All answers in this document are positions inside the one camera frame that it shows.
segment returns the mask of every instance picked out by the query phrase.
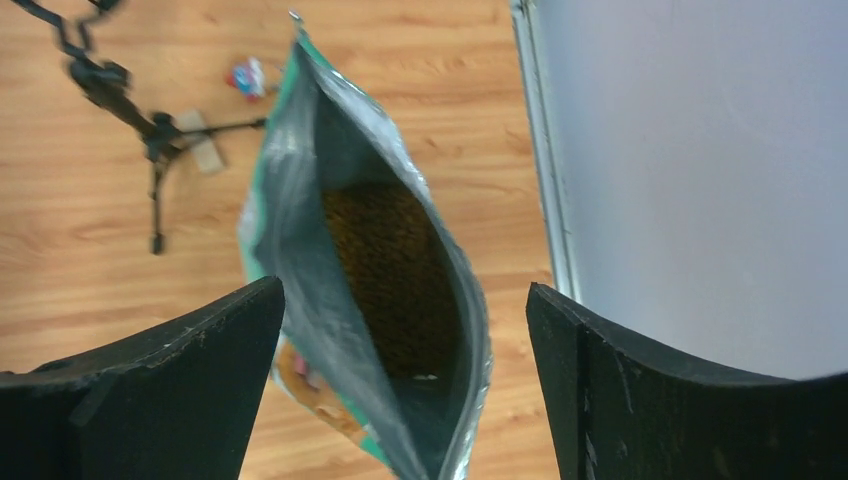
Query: white panel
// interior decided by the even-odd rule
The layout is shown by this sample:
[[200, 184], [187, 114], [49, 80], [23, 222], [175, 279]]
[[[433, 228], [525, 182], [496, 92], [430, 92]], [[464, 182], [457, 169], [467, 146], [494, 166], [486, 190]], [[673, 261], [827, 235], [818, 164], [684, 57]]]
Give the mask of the white panel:
[[848, 1], [537, 8], [582, 302], [738, 368], [848, 370]]

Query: wooden floor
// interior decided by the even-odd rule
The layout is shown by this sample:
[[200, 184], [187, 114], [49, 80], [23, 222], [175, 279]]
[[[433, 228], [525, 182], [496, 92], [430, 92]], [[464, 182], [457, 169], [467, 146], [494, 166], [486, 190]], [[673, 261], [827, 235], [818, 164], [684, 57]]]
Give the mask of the wooden floor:
[[[551, 275], [507, 0], [130, 0], [95, 39], [134, 74], [144, 108], [235, 121], [269, 103], [248, 105], [223, 73], [239, 55], [283, 61], [289, 7], [400, 125], [485, 287], [496, 367], [470, 478], [556, 478], [524, 318], [530, 282]], [[168, 252], [154, 257], [141, 144], [62, 62], [46, 25], [0, 2], [0, 370], [131, 335], [243, 283], [235, 225], [262, 133], [220, 137], [229, 169], [217, 176], [190, 158], [173, 172]], [[269, 384], [242, 478], [388, 474]]]

